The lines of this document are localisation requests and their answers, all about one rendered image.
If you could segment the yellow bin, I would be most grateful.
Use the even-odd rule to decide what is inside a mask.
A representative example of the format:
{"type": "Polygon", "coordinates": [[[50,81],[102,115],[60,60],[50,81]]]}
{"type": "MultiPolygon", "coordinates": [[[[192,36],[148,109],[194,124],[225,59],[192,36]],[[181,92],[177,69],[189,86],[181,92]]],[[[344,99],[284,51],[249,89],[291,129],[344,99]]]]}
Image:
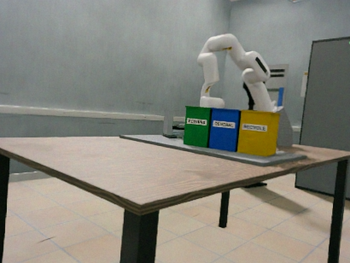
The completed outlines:
{"type": "Polygon", "coordinates": [[[241,110],[238,153],[269,156],[276,153],[280,113],[241,110]]]}

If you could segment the blue open-top bin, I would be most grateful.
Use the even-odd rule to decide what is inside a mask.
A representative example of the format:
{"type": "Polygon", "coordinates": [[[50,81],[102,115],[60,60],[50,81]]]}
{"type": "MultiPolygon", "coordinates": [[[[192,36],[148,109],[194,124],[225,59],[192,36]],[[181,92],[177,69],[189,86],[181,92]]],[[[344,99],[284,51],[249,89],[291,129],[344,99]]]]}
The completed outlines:
{"type": "Polygon", "coordinates": [[[211,109],[213,111],[209,148],[237,152],[241,120],[240,109],[211,109]]]}

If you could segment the green open bin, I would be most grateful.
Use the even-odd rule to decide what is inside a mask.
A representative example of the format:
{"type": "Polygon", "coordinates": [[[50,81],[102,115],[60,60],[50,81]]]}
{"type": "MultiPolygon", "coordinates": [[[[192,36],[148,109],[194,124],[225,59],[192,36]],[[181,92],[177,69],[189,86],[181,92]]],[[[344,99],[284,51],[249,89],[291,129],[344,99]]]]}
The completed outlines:
{"type": "Polygon", "coordinates": [[[212,109],[186,107],[184,144],[209,148],[212,109]]]}

